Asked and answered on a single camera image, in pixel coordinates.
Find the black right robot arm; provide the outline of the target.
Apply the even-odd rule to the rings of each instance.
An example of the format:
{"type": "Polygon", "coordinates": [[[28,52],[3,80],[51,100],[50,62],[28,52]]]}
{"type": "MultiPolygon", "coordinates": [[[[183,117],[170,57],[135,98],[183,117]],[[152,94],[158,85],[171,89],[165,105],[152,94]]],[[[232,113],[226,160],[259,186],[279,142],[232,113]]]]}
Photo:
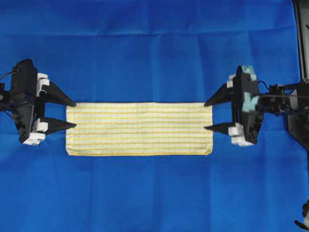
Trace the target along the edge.
{"type": "Polygon", "coordinates": [[[290,85],[268,86],[259,91],[257,75],[252,66],[241,65],[229,76],[205,106],[231,103],[232,121],[206,126],[205,129],[230,136],[239,146],[258,142],[258,134],[266,113],[286,116],[288,133],[305,149],[309,147],[309,83],[304,80],[290,85]]]}

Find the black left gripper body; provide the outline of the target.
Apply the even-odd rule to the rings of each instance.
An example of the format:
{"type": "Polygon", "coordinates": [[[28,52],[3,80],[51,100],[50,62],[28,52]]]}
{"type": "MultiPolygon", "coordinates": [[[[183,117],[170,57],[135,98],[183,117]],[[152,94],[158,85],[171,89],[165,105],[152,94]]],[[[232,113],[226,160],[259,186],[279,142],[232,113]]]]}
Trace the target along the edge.
{"type": "Polygon", "coordinates": [[[39,145],[45,140],[50,119],[45,116],[48,75],[39,73],[31,59],[24,59],[13,67],[10,103],[19,141],[24,145],[39,145]]]}

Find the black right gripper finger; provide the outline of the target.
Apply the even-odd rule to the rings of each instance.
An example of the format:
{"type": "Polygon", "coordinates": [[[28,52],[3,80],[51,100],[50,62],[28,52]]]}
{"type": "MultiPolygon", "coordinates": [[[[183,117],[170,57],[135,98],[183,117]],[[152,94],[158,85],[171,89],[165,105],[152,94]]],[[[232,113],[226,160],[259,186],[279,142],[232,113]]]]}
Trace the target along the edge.
{"type": "Polygon", "coordinates": [[[219,132],[222,134],[229,135],[228,128],[234,127],[235,123],[234,122],[229,122],[229,123],[220,123],[220,124],[215,124],[211,126],[205,126],[204,129],[212,131],[212,132],[219,132]]]}
{"type": "Polygon", "coordinates": [[[212,97],[210,97],[204,106],[214,106],[221,103],[231,102],[233,97],[233,88],[227,87],[227,84],[223,84],[212,97]]]}

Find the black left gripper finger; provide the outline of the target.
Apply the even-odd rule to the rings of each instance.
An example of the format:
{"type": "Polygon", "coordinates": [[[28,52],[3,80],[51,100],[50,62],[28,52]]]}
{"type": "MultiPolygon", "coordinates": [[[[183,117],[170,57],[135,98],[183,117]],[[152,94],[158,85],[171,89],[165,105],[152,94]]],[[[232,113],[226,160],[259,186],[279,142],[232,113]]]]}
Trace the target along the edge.
{"type": "Polygon", "coordinates": [[[36,132],[49,135],[58,131],[75,128],[76,124],[50,117],[42,117],[36,120],[36,132]]]}
{"type": "Polygon", "coordinates": [[[49,84],[42,84],[41,91],[43,92],[44,102],[56,103],[59,105],[76,107],[75,101],[73,101],[69,96],[67,96],[56,84],[49,82],[49,84]]]}

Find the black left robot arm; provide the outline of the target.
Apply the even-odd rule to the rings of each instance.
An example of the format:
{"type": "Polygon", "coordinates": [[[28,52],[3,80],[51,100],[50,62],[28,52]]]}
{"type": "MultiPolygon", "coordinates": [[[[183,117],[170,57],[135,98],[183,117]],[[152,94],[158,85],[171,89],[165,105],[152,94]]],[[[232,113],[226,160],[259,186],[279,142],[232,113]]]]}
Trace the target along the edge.
{"type": "Polygon", "coordinates": [[[31,59],[18,62],[6,77],[11,75],[11,88],[0,85],[0,110],[15,123],[19,142],[39,145],[46,136],[58,131],[75,128],[76,124],[45,116],[46,103],[76,107],[48,75],[39,73],[31,59]]]}

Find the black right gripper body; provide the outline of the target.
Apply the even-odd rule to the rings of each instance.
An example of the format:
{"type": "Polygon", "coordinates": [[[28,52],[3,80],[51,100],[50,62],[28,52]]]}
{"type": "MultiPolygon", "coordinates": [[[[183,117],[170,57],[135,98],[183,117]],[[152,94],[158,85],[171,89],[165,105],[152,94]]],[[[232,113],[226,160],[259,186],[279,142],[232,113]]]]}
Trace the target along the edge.
{"type": "Polygon", "coordinates": [[[232,102],[233,121],[228,127],[231,143],[238,146],[255,145],[264,114],[256,109],[260,92],[253,67],[238,66],[236,74],[229,76],[226,87],[232,102]]]}

